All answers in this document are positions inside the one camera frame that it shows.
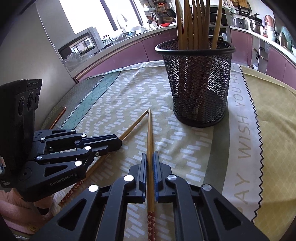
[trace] basket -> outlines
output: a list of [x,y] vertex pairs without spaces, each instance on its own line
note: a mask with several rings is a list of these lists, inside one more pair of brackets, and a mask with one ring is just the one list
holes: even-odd
[[235,47],[219,39],[215,50],[178,50],[174,39],[157,45],[155,51],[163,57],[178,120],[199,128],[221,121]]

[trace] countertop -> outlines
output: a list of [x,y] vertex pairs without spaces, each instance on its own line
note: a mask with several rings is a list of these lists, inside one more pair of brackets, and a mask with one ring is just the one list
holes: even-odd
[[238,28],[238,27],[232,27],[230,26],[230,29],[233,30],[237,30],[237,31],[241,31],[241,32],[246,32],[249,34],[252,34],[253,36],[262,39],[263,41],[265,41],[266,43],[270,44],[272,47],[274,47],[275,49],[277,49],[279,52],[281,52],[283,55],[285,55],[294,65],[296,65],[296,57],[293,55],[293,53],[291,53],[290,51],[286,50],[285,48],[283,48],[282,46],[280,46],[279,44],[277,44],[274,41],[271,41],[270,39],[263,37],[260,34],[257,34],[255,32],[252,32],[250,30],[246,30],[243,28]]
[[120,41],[102,51],[100,51],[99,53],[97,53],[95,56],[89,58],[87,61],[83,62],[80,66],[78,66],[76,69],[72,70],[70,72],[70,75],[72,78],[74,78],[75,76],[77,76],[79,73],[81,73],[83,70],[85,70],[87,67],[91,66],[93,63],[95,63],[96,61],[98,61],[99,59],[103,58],[104,56],[108,55],[109,53],[122,48],[123,46],[132,43],[136,40],[139,40],[141,38],[145,38],[149,35],[152,34],[157,34],[160,33],[162,31],[166,31],[172,28],[176,28],[176,26],[168,26],[168,27],[164,27],[164,28],[159,28],[159,29],[154,29],[154,30],[149,30],[140,34],[137,34],[135,36],[129,37],[123,41]]

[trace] tablecloth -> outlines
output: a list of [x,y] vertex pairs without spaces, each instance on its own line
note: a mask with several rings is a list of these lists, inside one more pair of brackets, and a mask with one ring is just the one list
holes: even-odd
[[[279,240],[296,214],[295,90],[232,64],[225,116],[217,125],[201,129],[176,119],[163,61],[119,71],[76,126],[77,132],[120,135],[152,109],[154,150],[160,161],[190,184],[213,185],[270,240]],[[110,185],[140,163],[147,125],[145,117],[77,193],[91,184]],[[69,189],[56,193],[54,214]],[[175,240],[171,204],[156,204],[156,230],[158,240]],[[146,203],[128,204],[124,235],[125,240],[147,240]]]

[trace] wicker basket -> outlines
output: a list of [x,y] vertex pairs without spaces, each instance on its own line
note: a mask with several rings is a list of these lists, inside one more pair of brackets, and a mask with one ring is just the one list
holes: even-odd
[[165,63],[175,116],[186,125],[200,128],[221,121],[235,47],[218,40],[215,50],[178,50],[178,40],[174,39],[157,45],[155,51]]

